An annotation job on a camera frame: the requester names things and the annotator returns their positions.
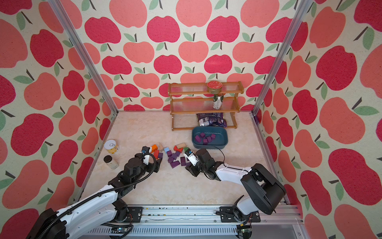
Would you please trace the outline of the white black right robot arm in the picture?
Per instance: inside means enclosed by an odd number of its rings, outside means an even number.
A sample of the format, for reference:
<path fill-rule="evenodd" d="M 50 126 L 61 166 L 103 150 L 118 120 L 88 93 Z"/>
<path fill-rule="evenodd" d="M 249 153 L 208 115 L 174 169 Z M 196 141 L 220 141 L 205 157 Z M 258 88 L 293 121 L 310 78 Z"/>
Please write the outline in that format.
<path fill-rule="evenodd" d="M 259 163 L 244 168 L 228 165 L 215 161 L 205 148 L 196 153 L 188 149 L 184 157 L 189 161 L 186 170 L 192 176 L 202 173 L 209 180 L 232 182 L 245 188 L 248 196 L 236 200 L 228 213 L 218 212 L 239 223 L 248 222 L 259 211 L 271 215 L 286 195 L 283 184 Z"/>

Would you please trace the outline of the purple wedge brick front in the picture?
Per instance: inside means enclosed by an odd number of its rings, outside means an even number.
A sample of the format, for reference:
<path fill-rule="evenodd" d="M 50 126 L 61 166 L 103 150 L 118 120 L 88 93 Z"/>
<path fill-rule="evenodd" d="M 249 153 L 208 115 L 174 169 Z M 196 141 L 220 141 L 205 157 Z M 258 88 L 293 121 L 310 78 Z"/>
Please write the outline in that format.
<path fill-rule="evenodd" d="M 199 142 L 199 143 L 202 141 L 202 139 L 200 138 L 199 135 L 196 135 L 196 136 L 195 136 L 195 140 L 196 140 L 197 142 Z"/>

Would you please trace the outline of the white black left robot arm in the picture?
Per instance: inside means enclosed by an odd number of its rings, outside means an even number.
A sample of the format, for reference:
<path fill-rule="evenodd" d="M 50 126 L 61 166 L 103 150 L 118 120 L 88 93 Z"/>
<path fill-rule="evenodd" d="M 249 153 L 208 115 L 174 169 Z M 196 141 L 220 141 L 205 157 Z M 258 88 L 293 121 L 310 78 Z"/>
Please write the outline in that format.
<path fill-rule="evenodd" d="M 131 216 L 123 197 L 136 185 L 158 172 L 161 162 L 154 149 L 144 146 L 102 189 L 87 198 L 54 211 L 40 214 L 28 239 L 77 239 L 88 231 L 113 220 L 122 222 Z"/>

